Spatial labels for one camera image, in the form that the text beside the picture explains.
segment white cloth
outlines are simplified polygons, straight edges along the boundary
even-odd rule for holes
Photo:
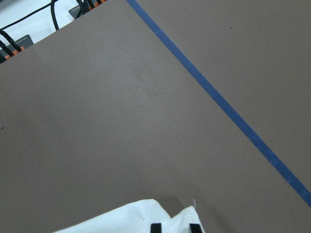
[[[190,206],[171,218],[154,199],[140,200],[55,233],[149,233],[152,223],[162,224],[162,233],[189,233],[189,224],[202,224]]]

